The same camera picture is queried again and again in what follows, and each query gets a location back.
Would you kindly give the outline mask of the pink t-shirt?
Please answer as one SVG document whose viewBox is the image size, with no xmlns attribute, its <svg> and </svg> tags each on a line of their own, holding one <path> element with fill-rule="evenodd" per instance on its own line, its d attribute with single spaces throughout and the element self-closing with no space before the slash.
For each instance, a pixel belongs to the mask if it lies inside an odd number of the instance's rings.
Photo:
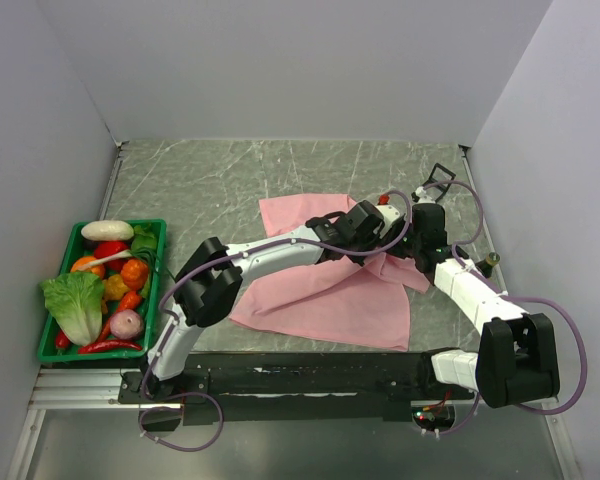
<svg viewBox="0 0 600 480">
<path fill-rule="evenodd" d="M 429 281 L 411 259 L 384 253 L 362 266 L 343 258 L 255 280 L 229 319 L 253 330 L 405 351 L 410 337 L 406 290 Z"/>
</svg>

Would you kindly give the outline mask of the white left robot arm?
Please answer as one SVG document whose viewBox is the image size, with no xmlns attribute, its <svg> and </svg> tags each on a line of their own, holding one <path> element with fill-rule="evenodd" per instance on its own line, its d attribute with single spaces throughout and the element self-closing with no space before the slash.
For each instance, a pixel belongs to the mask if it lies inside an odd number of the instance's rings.
<svg viewBox="0 0 600 480">
<path fill-rule="evenodd" d="M 187 358 L 204 329 L 228 317 L 240 289 L 291 268 L 336 261 L 362 264 L 399 242 L 409 216 L 391 205 L 368 201 L 347 212 L 312 217 L 295 229 L 260 241 L 223 244 L 205 240 L 175 277 L 158 304 L 167 322 L 146 355 L 140 394 L 171 399 Z"/>
</svg>

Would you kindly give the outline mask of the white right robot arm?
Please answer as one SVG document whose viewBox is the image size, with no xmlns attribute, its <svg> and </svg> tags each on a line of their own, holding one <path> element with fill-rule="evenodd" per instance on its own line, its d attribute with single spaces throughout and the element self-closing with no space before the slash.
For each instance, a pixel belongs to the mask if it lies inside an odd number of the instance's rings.
<svg viewBox="0 0 600 480">
<path fill-rule="evenodd" d="M 428 351 L 423 355 L 417 387 L 439 398 L 451 385 L 473 390 L 492 408 L 553 397 L 560 377 L 553 324 L 544 314 L 530 314 L 497 294 L 474 275 L 474 263 L 463 251 L 452 253 L 445 211 L 435 203 L 417 204 L 412 220 L 391 205 L 380 205 L 381 239 L 396 243 L 387 251 L 411 258 L 439 291 L 447 295 L 480 334 L 479 350 Z"/>
</svg>

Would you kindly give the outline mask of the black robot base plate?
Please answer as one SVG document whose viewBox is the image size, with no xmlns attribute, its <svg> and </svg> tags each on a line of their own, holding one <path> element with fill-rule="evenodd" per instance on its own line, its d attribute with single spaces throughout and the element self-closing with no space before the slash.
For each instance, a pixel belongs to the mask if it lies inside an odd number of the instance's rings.
<svg viewBox="0 0 600 480">
<path fill-rule="evenodd" d="M 151 430 L 227 422 L 380 418 L 409 422 L 418 404 L 470 400 L 466 387 L 438 382 L 425 353 L 195 353 L 182 374 L 149 381 L 123 374 L 118 401 L 150 415 Z"/>
</svg>

